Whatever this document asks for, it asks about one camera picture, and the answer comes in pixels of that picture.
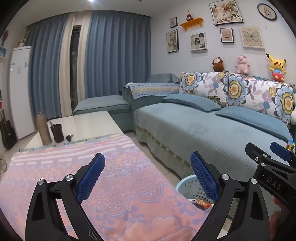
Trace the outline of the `person's right hand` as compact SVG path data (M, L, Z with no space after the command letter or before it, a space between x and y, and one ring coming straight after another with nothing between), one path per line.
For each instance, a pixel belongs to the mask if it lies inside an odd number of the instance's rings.
M291 211L288 210L279 200L273 199L275 205L280 208L280 211L276 211L270 218L270 235L271 239L276 236L278 230L286 230L288 217Z

